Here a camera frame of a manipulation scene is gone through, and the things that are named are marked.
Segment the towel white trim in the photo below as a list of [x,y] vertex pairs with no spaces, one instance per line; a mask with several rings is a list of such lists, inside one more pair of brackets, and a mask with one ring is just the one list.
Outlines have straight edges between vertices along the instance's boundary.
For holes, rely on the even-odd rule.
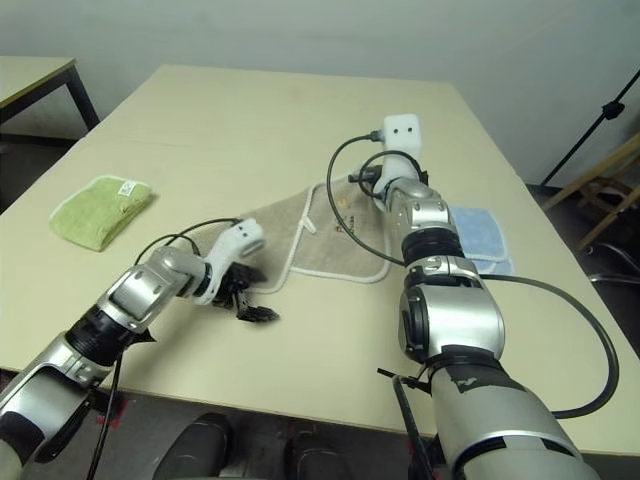
[[[340,181],[344,178],[347,178],[348,174],[341,175],[334,179],[334,182]],[[289,250],[289,254],[287,255],[287,260],[285,261],[285,265],[282,269],[282,273],[280,278],[276,282],[276,284],[271,288],[249,288],[247,291],[250,293],[267,295],[270,293],[275,293],[282,288],[284,282],[289,276],[289,272],[299,273],[302,275],[309,275],[313,277],[323,277],[323,278],[334,278],[337,280],[348,280],[351,282],[357,283],[375,283],[382,280],[389,270],[391,269],[391,262],[388,260],[384,260],[382,264],[382,268],[378,273],[369,277],[359,277],[355,275],[346,275],[342,273],[331,273],[324,272],[321,270],[308,270],[305,268],[296,267],[293,264],[293,259],[298,250],[298,245],[300,244],[300,239],[302,238],[303,229],[307,229],[311,234],[314,234],[315,225],[309,218],[309,210],[311,209],[311,202],[313,201],[313,194],[316,189],[326,185],[326,182],[318,182],[315,185],[312,185],[307,192],[307,201],[305,203],[304,209],[302,210],[302,215],[300,216],[300,220],[298,220],[298,228],[296,230],[296,234],[294,236],[293,242],[291,244],[291,249]],[[391,242],[389,241],[389,237],[386,230],[383,230],[383,238],[384,238],[384,248],[385,254],[391,254]]]

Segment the table top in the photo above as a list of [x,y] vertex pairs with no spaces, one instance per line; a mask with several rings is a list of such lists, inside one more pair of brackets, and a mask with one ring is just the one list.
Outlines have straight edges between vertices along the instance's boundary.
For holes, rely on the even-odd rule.
[[[420,118],[420,162],[432,186],[452,206],[493,212],[516,273],[577,297],[615,343],[617,393],[598,412],[564,420],[563,427],[583,450],[640,454],[638,358],[522,181],[445,83],[160,68],[0,217],[0,365],[24,367],[151,239],[304,190],[323,178],[343,140],[403,112]],[[354,146],[336,174],[378,149]],[[95,253],[58,238],[47,220],[58,203],[102,174],[144,181],[158,197]],[[417,369],[397,345],[403,277],[397,267],[371,285],[291,274],[280,292],[256,299],[281,315],[268,325],[174,300],[151,327],[158,342],[127,351],[122,386],[404,430],[390,381],[375,373]],[[582,405],[600,392],[605,356],[579,314],[531,287],[490,282],[489,288],[505,319],[502,363],[514,379],[551,409]],[[409,397],[420,429],[433,433],[431,399],[414,391]]]
[[10,104],[73,64],[75,59],[67,57],[0,56],[0,107]]

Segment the table leg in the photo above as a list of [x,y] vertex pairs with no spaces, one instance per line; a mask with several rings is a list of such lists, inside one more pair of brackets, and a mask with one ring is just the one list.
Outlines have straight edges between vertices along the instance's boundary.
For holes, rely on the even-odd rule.
[[611,225],[618,215],[622,213],[624,210],[629,208],[636,200],[640,198],[640,186],[633,189],[633,191],[626,196],[626,198],[620,202],[620,204],[616,207],[616,209],[611,212],[609,215],[604,217],[602,221],[595,226],[593,230],[591,230],[582,240],[578,243],[578,250],[582,250],[587,245],[595,240],[595,238],[602,233],[602,231]]
[[69,93],[71,94],[76,107],[78,107],[84,123],[87,125],[87,128],[91,130],[100,123],[98,114],[96,114],[93,104],[89,99],[89,95],[87,95],[87,91],[84,89],[84,85],[82,84],[82,80],[80,80],[80,75],[78,75],[76,67],[72,66],[69,68],[69,70],[67,70],[67,74],[67,88],[69,89]]

